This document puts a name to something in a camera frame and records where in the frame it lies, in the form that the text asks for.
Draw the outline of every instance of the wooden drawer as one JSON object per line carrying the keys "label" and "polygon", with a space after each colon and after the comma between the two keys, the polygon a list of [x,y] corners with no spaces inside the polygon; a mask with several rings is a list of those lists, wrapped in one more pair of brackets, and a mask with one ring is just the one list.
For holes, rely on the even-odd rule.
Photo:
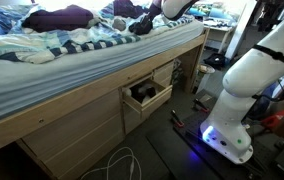
{"label": "wooden drawer", "polygon": [[119,91],[115,90],[22,139],[38,159],[48,162],[119,114],[120,106]]}
{"label": "wooden drawer", "polygon": [[125,132],[130,133],[133,129],[139,126],[144,120],[141,119],[139,112],[131,108],[127,104],[123,104]]}
{"label": "wooden drawer", "polygon": [[164,87],[169,87],[171,84],[173,66],[174,63],[171,61],[164,66],[155,69],[152,79]]}
{"label": "wooden drawer", "polygon": [[[44,162],[44,164],[59,179],[66,176],[69,177],[68,173],[72,173],[72,179],[76,179],[115,147],[114,143],[111,144],[111,147],[108,144],[114,138],[117,139],[117,143],[124,139],[120,114],[73,142],[69,147],[53,156],[47,162]],[[104,148],[104,153],[101,153],[99,151],[103,146],[109,148]]]}
{"label": "wooden drawer", "polygon": [[126,122],[126,130],[131,131],[132,127],[137,126],[137,124],[142,123],[145,119],[147,119],[152,112],[154,112],[157,108],[159,108],[163,103],[165,103],[167,100],[170,99],[171,93],[172,93],[172,85],[169,87],[163,87],[160,84],[154,82],[151,79],[145,80],[147,83],[152,84],[158,93],[148,101],[144,103],[140,103],[137,100],[135,100],[133,97],[128,96],[127,94],[123,93],[123,101],[133,108],[136,112],[139,113],[139,118],[140,121],[136,121],[135,123],[128,122],[130,119],[127,118],[128,114],[125,114],[124,112],[124,117],[125,117],[125,122]]}

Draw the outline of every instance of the wooden bed frame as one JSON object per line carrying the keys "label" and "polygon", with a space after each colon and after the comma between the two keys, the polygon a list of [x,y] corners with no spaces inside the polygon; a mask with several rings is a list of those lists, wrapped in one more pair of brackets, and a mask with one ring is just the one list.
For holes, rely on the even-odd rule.
{"label": "wooden bed frame", "polygon": [[[55,96],[21,112],[15,113],[14,115],[1,119],[0,148],[10,143],[18,142],[22,149],[24,149],[25,152],[29,152],[30,156],[43,167],[45,161],[37,157],[37,153],[33,152],[35,150],[32,149],[32,145],[28,144],[28,140],[33,138],[31,135],[37,134],[38,136],[41,134],[43,129],[50,129],[52,124],[59,123],[59,121],[63,122],[61,119],[65,116],[69,116],[70,114],[70,116],[72,116],[72,113],[78,112],[83,107],[89,107],[90,103],[105,97],[107,94],[115,91],[122,92],[121,88],[123,86],[133,83],[150,73],[152,74],[155,69],[165,65],[177,57],[182,61],[182,68],[184,70],[184,76],[186,77],[185,91],[191,92],[194,87],[197,64],[201,58],[208,32],[209,29],[205,28],[200,36],[178,47],[147,58],[142,62],[131,65],[98,80],[82,85],[81,87]],[[119,101],[122,104],[121,93],[119,93]],[[98,157],[103,157],[107,152],[114,148],[115,145],[121,142],[127,134],[125,129],[125,120],[123,120],[124,115],[122,106],[120,104],[118,106],[121,109],[120,119],[123,133],[119,136],[121,137],[119,141],[116,141],[113,145],[106,148],[104,153],[98,155]],[[103,111],[103,108],[103,105],[101,105],[97,111]],[[52,177],[52,179],[73,178],[69,175],[61,175],[60,177],[54,172],[48,172],[48,174]]]}

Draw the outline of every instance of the bed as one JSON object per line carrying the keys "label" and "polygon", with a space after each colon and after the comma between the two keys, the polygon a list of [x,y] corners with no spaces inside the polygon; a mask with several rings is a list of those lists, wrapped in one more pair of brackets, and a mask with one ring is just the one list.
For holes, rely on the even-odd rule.
{"label": "bed", "polygon": [[[179,57],[185,91],[192,91],[208,29],[196,20],[180,22],[164,30],[159,26],[161,31],[155,28],[131,43],[64,54],[45,63],[41,59],[39,64],[8,61],[0,56],[0,148],[17,142],[52,179],[78,177],[128,133],[125,87],[152,79],[157,69]],[[167,100],[172,85],[163,89],[159,100],[142,109],[151,113]],[[84,152],[84,142],[97,148],[72,160],[63,159]],[[74,163],[60,165],[65,160]]]}

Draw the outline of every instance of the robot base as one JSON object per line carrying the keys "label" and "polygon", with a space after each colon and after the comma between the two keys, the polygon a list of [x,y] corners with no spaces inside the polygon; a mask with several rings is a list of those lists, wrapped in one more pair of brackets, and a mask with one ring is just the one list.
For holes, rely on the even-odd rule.
{"label": "robot base", "polygon": [[253,154],[253,148],[250,146],[250,149],[242,156],[242,157],[236,157],[231,153],[227,153],[224,151],[223,145],[219,141],[214,141],[210,139],[203,140],[206,141],[205,143],[209,146],[211,146],[213,149],[217,150],[219,153],[223,154],[225,157],[227,157],[229,160],[231,160],[235,164],[243,164],[243,162],[248,161]]}
{"label": "robot base", "polygon": [[[210,100],[206,101],[205,105],[207,107],[213,107],[215,102],[216,98],[212,97]],[[266,166],[270,163],[270,159],[273,158],[269,157],[272,154],[269,149],[265,148],[262,144],[255,143],[254,154],[256,155],[252,156],[250,160],[240,165],[231,162],[207,145],[202,139],[200,125],[208,115],[208,113],[197,111],[191,117],[183,120],[185,124],[183,128],[174,127],[174,130],[222,179],[255,179],[254,177],[259,179],[263,177],[267,171]]]}
{"label": "robot base", "polygon": [[202,135],[202,140],[209,146],[211,146],[213,149],[217,150],[220,154],[227,157],[230,161],[232,161],[235,164],[243,164],[244,162],[248,161],[253,154],[253,148],[250,146],[249,150],[246,151],[246,153],[241,157],[236,157],[231,153],[228,153],[225,151],[224,146],[226,145],[223,141],[217,141],[215,139],[210,139],[208,137],[208,134],[213,130],[212,126],[209,126],[207,130],[203,133],[206,135]]}

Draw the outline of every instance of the white cable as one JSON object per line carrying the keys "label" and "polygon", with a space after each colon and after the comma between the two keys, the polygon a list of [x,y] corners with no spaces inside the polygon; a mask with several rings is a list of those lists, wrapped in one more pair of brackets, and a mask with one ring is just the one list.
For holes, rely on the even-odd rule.
{"label": "white cable", "polygon": [[[131,165],[130,165],[130,177],[131,177],[131,174],[133,173],[133,172],[131,171],[131,167],[133,166],[133,168],[134,168],[134,154],[133,154],[132,149],[130,149],[130,148],[128,148],[128,147],[123,147],[123,148],[117,150],[115,153],[113,153],[112,156],[111,156],[110,159],[109,159],[109,162],[108,162],[107,167],[110,166],[110,163],[111,163],[111,160],[112,160],[113,156],[116,155],[116,154],[117,154],[118,152],[120,152],[121,150],[124,150],[124,149],[129,150],[129,151],[131,152],[131,155],[132,155],[132,163],[131,163]],[[109,180],[109,168],[106,169],[106,180]]]}
{"label": "white cable", "polygon": [[[131,155],[125,155],[125,156],[123,156],[123,157],[117,159],[113,164],[110,165],[110,162],[111,162],[113,156],[114,156],[115,154],[117,154],[119,151],[123,150],[123,149],[128,149],[128,150],[131,152]],[[130,180],[132,179],[132,174],[133,174],[133,171],[134,171],[134,160],[135,160],[136,163],[138,164],[138,167],[139,167],[139,174],[140,174],[139,180],[141,180],[141,179],[142,179],[142,170],[141,170],[140,163],[139,163],[138,159],[134,156],[133,151],[132,151],[130,148],[128,148],[128,147],[123,147],[123,148],[117,150],[117,151],[110,157],[110,159],[109,159],[109,161],[108,161],[108,165],[107,165],[106,167],[102,167],[102,168],[98,168],[98,169],[93,169],[93,170],[91,170],[91,171],[89,171],[89,172],[86,172],[84,175],[82,175],[82,177],[81,177],[80,180],[83,180],[83,179],[84,179],[88,174],[90,174],[90,173],[93,173],[93,172],[96,172],[96,171],[100,171],[100,170],[105,170],[105,169],[107,170],[107,180],[108,180],[108,178],[109,178],[109,168],[111,168],[111,167],[114,166],[116,163],[118,163],[119,161],[121,161],[122,159],[127,158],[127,157],[132,157],[132,163],[131,163],[131,165],[130,165]]]}

